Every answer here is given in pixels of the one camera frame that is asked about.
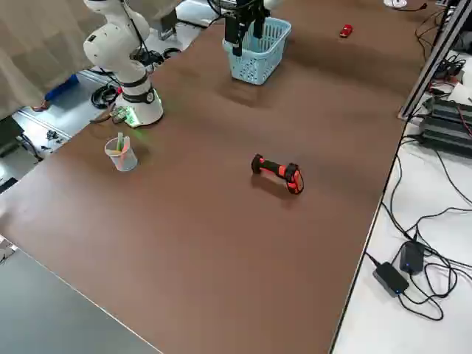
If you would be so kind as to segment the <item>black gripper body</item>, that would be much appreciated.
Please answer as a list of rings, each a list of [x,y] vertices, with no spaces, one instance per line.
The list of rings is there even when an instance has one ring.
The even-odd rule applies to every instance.
[[[225,6],[225,10],[226,17],[266,17],[266,8],[263,0],[233,1]]]

